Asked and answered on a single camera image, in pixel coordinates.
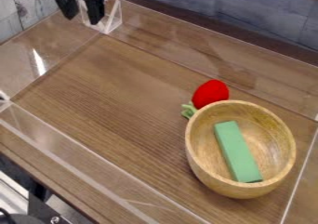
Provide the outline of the black metal bracket with bolt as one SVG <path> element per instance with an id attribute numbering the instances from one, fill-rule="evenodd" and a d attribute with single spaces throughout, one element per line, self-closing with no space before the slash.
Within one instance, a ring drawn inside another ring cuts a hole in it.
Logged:
<path id="1" fill-rule="evenodd" d="M 27 214 L 38 218 L 45 224 L 71 224 L 62 214 L 33 193 L 29 194 Z"/>

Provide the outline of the green rectangular block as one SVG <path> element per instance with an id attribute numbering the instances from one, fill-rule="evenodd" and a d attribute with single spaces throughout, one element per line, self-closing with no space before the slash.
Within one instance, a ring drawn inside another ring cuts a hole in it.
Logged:
<path id="1" fill-rule="evenodd" d="M 264 177 L 257 160 L 249 149 L 238 123 L 236 121 L 217 123 L 214 133 L 234 181 L 242 183 L 263 181 Z"/>

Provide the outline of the red plush strawberry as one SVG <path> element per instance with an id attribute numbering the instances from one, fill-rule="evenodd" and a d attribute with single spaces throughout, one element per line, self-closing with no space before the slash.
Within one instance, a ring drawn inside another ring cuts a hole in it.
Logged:
<path id="1" fill-rule="evenodd" d="M 230 91 L 226 83 L 217 79 L 209 80 L 197 88 L 190 102 L 182 105 L 182 116 L 190 119 L 202 107 L 229 98 Z"/>

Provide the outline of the wooden bowl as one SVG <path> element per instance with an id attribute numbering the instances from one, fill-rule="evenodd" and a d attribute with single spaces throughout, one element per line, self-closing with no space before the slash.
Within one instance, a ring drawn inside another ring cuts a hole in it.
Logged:
<path id="1" fill-rule="evenodd" d="M 220 101 L 188 122 L 186 156 L 206 187 L 224 196 L 252 199 L 277 189 L 291 174 L 296 141 L 271 110 L 242 100 Z"/>

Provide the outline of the clear acrylic tray enclosure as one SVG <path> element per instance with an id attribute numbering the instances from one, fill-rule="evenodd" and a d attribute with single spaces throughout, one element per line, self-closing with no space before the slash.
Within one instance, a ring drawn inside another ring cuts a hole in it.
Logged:
<path id="1" fill-rule="evenodd" d="M 182 105 L 209 80 L 287 123 L 296 163 L 268 194 L 221 195 L 186 156 Z M 318 224 L 318 60 L 125 0 L 0 45 L 0 154 L 98 224 Z"/>

